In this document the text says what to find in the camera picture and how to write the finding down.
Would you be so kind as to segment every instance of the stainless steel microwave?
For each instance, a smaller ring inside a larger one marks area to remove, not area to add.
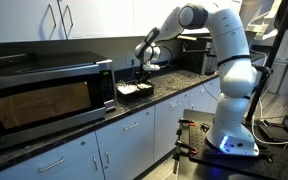
[[[109,72],[97,60],[75,54],[0,69],[0,149],[103,118]]]

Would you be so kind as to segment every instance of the white robotic arm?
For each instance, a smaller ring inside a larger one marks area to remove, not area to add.
[[[203,27],[210,31],[215,46],[222,90],[207,140],[224,154],[258,156],[252,134],[241,124],[257,72],[251,65],[238,14],[215,3],[176,7],[161,28],[153,28],[136,47],[135,55],[143,62],[144,70],[158,70],[158,66],[150,64],[160,55],[155,42],[177,37],[184,29]]]

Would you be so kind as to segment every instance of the cabinet handle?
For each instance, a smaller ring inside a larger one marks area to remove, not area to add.
[[[134,128],[135,126],[137,126],[137,122],[135,122],[135,124],[133,124],[133,125],[130,126],[130,127],[123,127],[123,129],[124,129],[124,131],[127,131],[127,130],[129,130],[129,129]]]
[[[68,9],[68,13],[70,15],[70,20],[71,20],[71,27],[73,27],[73,18],[72,18],[72,14],[71,14],[71,8],[70,6],[66,5],[66,8]]]
[[[171,107],[175,107],[175,106],[178,106],[178,105],[180,105],[180,104],[181,104],[181,102],[177,101],[177,103],[171,104]]]
[[[106,154],[106,163],[109,164],[110,163],[110,159],[108,158],[108,152],[105,151],[105,154]]]
[[[51,13],[52,13],[52,18],[53,18],[53,22],[54,22],[54,27],[56,27],[56,21],[55,21],[55,16],[54,16],[54,12],[53,12],[53,8],[52,8],[52,4],[49,3],[48,7],[51,9]]]
[[[93,157],[93,162],[94,162],[94,165],[95,165],[95,171],[98,171],[96,159],[94,157]]]
[[[38,172],[44,172],[44,171],[46,171],[46,170],[48,170],[48,169],[51,169],[51,168],[54,167],[54,166],[57,166],[57,165],[61,164],[62,162],[64,162],[64,157],[62,157],[61,160],[59,160],[58,162],[56,162],[56,163],[54,163],[54,164],[52,164],[52,165],[47,166],[46,168],[38,168]]]

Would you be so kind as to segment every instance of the wall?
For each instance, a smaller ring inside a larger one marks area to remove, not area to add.
[[[113,60],[115,70],[131,68],[126,64],[126,56],[133,55],[135,66],[139,66],[134,56],[135,47],[142,41],[143,37],[121,37],[103,39],[84,40],[62,40],[62,41],[42,41],[42,42],[20,42],[20,43],[0,43],[0,56],[36,52],[38,55],[92,51]],[[180,52],[180,43],[176,40],[160,43],[167,45],[172,50],[172,59],[176,58]],[[171,54],[162,48],[162,56],[159,61],[168,61]]]

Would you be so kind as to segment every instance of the upper cabinet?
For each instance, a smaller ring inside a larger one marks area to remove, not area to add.
[[[68,39],[130,36],[133,0],[58,0]]]
[[[0,42],[65,39],[57,0],[0,0]]]

